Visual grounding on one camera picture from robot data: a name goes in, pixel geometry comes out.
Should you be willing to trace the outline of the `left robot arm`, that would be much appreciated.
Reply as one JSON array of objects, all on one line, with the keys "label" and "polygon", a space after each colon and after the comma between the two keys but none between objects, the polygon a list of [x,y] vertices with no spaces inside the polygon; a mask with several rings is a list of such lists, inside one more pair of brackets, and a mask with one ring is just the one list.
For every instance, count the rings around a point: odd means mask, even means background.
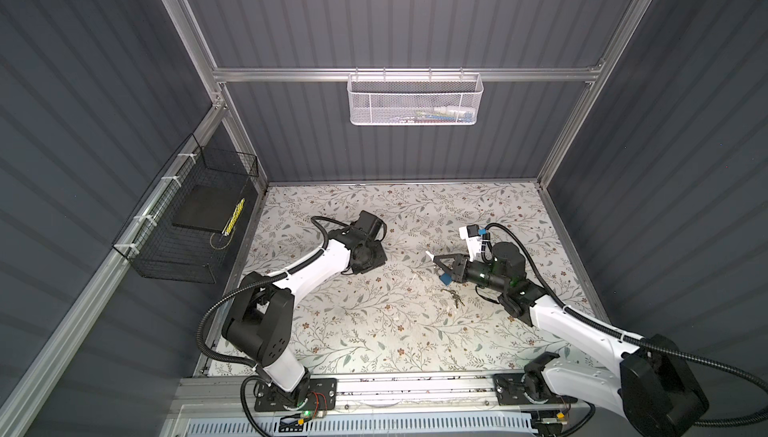
[{"label": "left robot arm", "polygon": [[383,239],[388,227],[362,211],[344,224],[323,216],[311,218],[321,233],[320,245],[272,274],[252,272],[241,280],[253,287],[233,298],[221,335],[245,354],[247,366],[292,400],[308,392],[310,371],[288,349],[297,305],[332,277],[365,274],[383,266]]}]

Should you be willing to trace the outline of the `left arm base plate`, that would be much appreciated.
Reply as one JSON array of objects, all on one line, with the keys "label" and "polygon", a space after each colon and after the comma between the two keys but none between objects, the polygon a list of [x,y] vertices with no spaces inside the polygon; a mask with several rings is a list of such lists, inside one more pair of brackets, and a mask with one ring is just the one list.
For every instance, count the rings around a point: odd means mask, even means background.
[{"label": "left arm base plate", "polygon": [[287,392],[276,384],[259,383],[255,390],[256,412],[278,411],[330,411],[336,406],[338,380],[335,378],[310,378]]}]

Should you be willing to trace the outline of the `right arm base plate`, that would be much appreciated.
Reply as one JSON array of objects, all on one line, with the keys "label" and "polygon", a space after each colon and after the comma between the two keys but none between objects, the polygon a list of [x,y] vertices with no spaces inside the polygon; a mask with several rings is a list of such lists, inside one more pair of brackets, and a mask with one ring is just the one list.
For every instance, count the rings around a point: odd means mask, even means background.
[{"label": "right arm base plate", "polygon": [[500,405],[544,405],[563,404],[569,406],[577,400],[569,396],[559,396],[549,390],[534,389],[527,384],[525,372],[504,372],[492,375],[493,389]]}]

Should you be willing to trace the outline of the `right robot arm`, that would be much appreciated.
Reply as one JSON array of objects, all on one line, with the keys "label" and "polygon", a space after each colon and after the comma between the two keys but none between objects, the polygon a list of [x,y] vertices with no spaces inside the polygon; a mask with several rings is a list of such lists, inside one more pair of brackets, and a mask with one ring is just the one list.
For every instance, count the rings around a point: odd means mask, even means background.
[{"label": "right robot arm", "polygon": [[445,284],[470,283],[497,292],[498,303],[514,319],[549,332],[595,361],[572,363],[545,351],[524,368],[519,386],[525,397],[543,404],[572,397],[625,418],[643,436],[681,436],[709,408],[688,364],[640,347],[641,337],[558,304],[545,288],[528,279],[526,259],[511,242],[502,242],[489,260],[478,254],[431,255]]}]

